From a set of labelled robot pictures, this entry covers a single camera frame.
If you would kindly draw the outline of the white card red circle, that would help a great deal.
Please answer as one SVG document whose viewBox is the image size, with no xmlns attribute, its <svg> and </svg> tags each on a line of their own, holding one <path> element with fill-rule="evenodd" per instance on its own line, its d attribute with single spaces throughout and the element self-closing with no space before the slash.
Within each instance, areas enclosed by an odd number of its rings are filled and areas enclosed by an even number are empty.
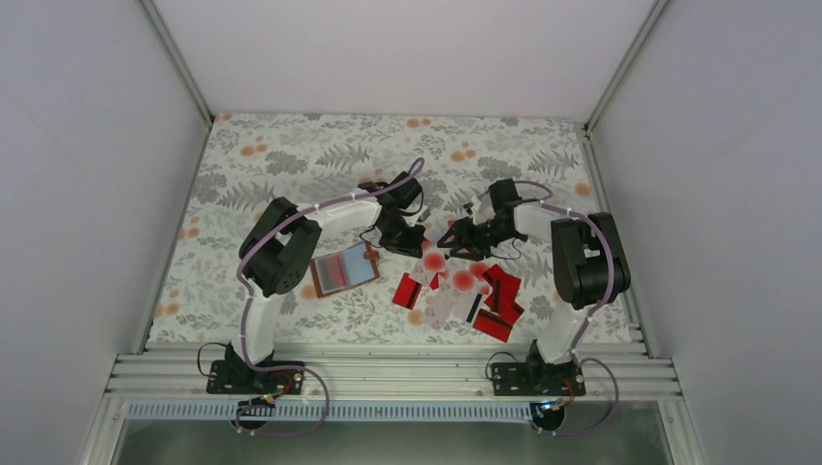
<svg viewBox="0 0 822 465">
<path fill-rule="evenodd" d="M 430 248 L 415 262 L 409 277 L 422 286 L 429 286 L 440 272 L 446 269 L 447 253 L 438 248 Z"/>
<path fill-rule="evenodd" d="M 445 277 L 447 288 L 455 293 L 469 293 L 476 285 L 476 278 L 468 270 L 457 267 L 449 267 Z"/>
</svg>

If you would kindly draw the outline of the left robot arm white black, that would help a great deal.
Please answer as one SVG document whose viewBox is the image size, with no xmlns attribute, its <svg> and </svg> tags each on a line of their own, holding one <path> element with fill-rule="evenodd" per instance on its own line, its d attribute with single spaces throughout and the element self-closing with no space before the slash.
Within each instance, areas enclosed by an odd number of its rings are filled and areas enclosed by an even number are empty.
<svg viewBox="0 0 822 465">
<path fill-rule="evenodd" d="M 247 392 L 268 383 L 276 298 L 300 284 L 323 236 L 374 228 L 381 249 L 419 258 L 425 228 L 417 219 L 424 210 L 422 184 L 407 171 L 388 184 L 366 182 L 340 198 L 305 207 L 274 199 L 239 249 L 237 279 L 247 298 L 233 353 L 225 356 L 233 364 L 232 380 Z"/>
</svg>

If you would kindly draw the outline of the dark red card right upper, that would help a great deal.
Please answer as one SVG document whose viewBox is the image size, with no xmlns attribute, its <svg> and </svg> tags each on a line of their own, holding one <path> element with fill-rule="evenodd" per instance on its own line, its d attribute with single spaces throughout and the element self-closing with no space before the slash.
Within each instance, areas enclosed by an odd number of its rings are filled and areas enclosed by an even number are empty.
<svg viewBox="0 0 822 465">
<path fill-rule="evenodd" d="M 487 268 L 482 277 L 490 287 L 490 293 L 486 299 L 488 308 L 499 314 L 513 310 L 522 279 L 508 273 L 498 264 Z"/>
</svg>

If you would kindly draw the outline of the dark red card bottom right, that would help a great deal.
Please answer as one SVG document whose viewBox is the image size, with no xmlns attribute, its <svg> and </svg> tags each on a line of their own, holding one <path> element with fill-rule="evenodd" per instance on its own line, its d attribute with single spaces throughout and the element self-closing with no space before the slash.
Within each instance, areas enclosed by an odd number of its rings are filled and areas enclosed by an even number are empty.
<svg viewBox="0 0 822 465">
<path fill-rule="evenodd" d="M 513 331 L 513 328 L 522 316 L 523 309 L 516 307 L 512 312 L 498 315 L 494 312 L 481 310 L 473 321 L 473 328 L 485 333 L 486 335 L 507 343 Z"/>
</svg>

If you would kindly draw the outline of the brown leather card holder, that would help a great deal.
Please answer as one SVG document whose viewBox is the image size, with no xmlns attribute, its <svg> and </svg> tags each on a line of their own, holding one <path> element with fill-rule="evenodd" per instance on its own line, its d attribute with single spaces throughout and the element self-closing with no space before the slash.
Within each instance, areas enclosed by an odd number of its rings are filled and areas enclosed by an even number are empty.
<svg viewBox="0 0 822 465">
<path fill-rule="evenodd" d="M 315 258 L 310 271 L 319 298 L 348 291 L 380 277 L 380 254 L 367 242 Z"/>
</svg>

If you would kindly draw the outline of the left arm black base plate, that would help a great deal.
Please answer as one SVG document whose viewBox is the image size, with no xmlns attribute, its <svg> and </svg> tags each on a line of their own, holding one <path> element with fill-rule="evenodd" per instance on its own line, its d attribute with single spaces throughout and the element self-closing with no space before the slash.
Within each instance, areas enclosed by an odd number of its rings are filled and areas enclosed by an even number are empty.
<svg viewBox="0 0 822 465">
<path fill-rule="evenodd" d="M 304 381 L 304 363 L 275 360 L 273 371 L 255 371 L 244 362 L 216 360 L 211 364 L 205 391 L 208 394 L 262 396 L 299 395 Z"/>
</svg>

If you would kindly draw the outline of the red card with gold logo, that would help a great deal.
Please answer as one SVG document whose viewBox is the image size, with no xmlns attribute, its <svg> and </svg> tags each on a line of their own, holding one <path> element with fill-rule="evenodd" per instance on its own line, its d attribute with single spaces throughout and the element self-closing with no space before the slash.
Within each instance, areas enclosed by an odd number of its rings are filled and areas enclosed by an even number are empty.
<svg viewBox="0 0 822 465">
<path fill-rule="evenodd" d="M 331 294 L 347 286 L 345 266 L 339 254 L 328 255 L 314 261 L 317 282 L 324 294 Z"/>
</svg>

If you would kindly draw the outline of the dark red card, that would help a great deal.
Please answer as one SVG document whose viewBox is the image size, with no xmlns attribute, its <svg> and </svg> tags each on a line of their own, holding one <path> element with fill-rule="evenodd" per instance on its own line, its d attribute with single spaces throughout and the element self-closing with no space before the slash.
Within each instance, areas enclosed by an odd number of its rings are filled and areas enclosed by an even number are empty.
<svg viewBox="0 0 822 465">
<path fill-rule="evenodd" d="M 513 331 L 513 328 L 522 316 L 523 309 L 516 307 L 512 312 L 498 315 L 494 312 L 481 310 L 473 321 L 473 328 L 485 333 L 486 335 L 507 343 Z"/>
<path fill-rule="evenodd" d="M 488 308 L 499 314 L 513 310 L 522 279 L 508 273 L 498 264 L 487 268 L 482 277 L 490 287 L 490 293 L 486 299 Z"/>
</svg>

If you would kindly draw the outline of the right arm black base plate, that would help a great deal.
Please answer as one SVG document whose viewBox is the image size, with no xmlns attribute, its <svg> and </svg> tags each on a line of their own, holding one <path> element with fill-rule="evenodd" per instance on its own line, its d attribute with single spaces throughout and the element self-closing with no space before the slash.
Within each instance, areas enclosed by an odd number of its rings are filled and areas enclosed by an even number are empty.
<svg viewBox="0 0 822 465">
<path fill-rule="evenodd" d="M 494 362 L 490 365 L 489 374 L 495 396 L 586 395 L 582 369 L 573 362 Z"/>
</svg>

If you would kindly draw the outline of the aluminium rail frame front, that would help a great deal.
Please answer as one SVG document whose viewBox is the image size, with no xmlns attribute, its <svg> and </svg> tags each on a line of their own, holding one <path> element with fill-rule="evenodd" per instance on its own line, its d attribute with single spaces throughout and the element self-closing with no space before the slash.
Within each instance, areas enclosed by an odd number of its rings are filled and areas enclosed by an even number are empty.
<svg viewBox="0 0 822 465">
<path fill-rule="evenodd" d="M 308 344 L 280 343 L 275 358 L 306 366 L 302 391 L 282 400 L 532 402 L 531 396 L 495 396 L 489 377 L 492 360 L 524 344 Z M 675 464 L 700 464 L 704 457 L 687 413 L 675 365 L 648 353 L 640 334 L 627 343 L 583 343 L 586 395 L 574 404 L 615 400 L 621 407 L 648 402 L 658 412 L 665 452 Z M 219 348 L 195 343 L 149 342 L 137 354 L 115 359 L 91 433 L 81 454 L 84 464 L 111 464 L 130 404 L 138 400 L 237 400 L 208 394 L 196 361 L 219 359 Z"/>
</svg>

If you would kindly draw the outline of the floral patterned table mat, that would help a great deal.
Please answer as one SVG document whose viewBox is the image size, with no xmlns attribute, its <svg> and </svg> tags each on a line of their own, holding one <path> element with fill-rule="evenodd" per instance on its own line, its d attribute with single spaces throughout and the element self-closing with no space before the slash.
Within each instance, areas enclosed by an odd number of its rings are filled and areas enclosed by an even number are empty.
<svg viewBox="0 0 822 465">
<path fill-rule="evenodd" d="M 418 157 L 429 216 L 428 237 L 465 215 L 462 206 L 492 182 L 523 179 L 553 190 L 552 204 L 597 207 L 575 125 L 564 119 L 221 113 L 208 138 L 171 268 L 149 332 L 151 342 L 226 341 L 238 335 L 246 290 L 236 278 L 238 249 L 274 197 L 300 206 L 388 182 Z M 503 244 L 489 260 L 522 279 L 524 313 L 511 343 L 528 343 L 555 311 L 569 309 L 552 277 L 551 244 L 537 237 Z M 452 314 L 442 326 L 423 321 L 435 291 L 415 309 L 394 305 L 403 272 L 416 260 L 384 254 L 379 279 L 319 298 L 311 276 L 274 308 L 275 342 L 472 344 L 494 338 Z"/>
</svg>

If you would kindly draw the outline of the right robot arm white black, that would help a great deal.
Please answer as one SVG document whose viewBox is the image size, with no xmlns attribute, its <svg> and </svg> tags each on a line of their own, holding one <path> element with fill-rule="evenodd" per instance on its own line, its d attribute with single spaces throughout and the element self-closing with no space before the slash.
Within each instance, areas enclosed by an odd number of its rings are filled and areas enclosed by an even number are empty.
<svg viewBox="0 0 822 465">
<path fill-rule="evenodd" d="M 550 317 L 523 361 L 492 362 L 489 377 L 497 396 L 583 395 L 578 346 L 594 314 L 631 284 L 616 222 L 608 212 L 584 215 L 525 199 L 517 186 L 513 179 L 491 184 L 491 217 L 456 220 L 437 245 L 453 258 L 478 262 L 507 240 L 539 237 L 551 243 L 554 287 L 567 306 Z"/>
</svg>

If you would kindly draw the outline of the white card pale pattern bottom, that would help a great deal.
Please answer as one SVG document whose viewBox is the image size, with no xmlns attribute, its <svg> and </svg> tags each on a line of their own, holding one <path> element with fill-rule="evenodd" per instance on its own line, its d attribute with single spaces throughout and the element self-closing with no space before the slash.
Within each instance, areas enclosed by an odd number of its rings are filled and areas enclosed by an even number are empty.
<svg viewBox="0 0 822 465">
<path fill-rule="evenodd" d="M 423 322 L 428 326 L 441 328 L 449 319 L 457 297 L 457 292 L 440 288 L 423 312 Z"/>
</svg>

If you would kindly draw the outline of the white card black stripe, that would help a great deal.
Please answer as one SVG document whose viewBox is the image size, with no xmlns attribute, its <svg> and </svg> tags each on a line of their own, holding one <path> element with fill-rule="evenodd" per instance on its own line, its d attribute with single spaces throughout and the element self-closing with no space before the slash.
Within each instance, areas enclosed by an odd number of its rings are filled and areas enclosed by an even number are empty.
<svg viewBox="0 0 822 465">
<path fill-rule="evenodd" d="M 485 296 L 481 293 L 459 294 L 453 304 L 452 316 L 461 322 L 472 324 L 484 299 Z"/>
</svg>

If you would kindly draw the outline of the red card black stripe left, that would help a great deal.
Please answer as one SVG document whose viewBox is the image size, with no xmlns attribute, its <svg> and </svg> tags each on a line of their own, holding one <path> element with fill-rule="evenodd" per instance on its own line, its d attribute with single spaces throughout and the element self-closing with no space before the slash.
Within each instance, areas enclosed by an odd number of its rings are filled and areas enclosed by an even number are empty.
<svg viewBox="0 0 822 465">
<path fill-rule="evenodd" d="M 413 310 L 421 294 L 423 285 L 408 273 L 403 273 L 395 289 L 392 303 L 407 310 Z"/>
</svg>

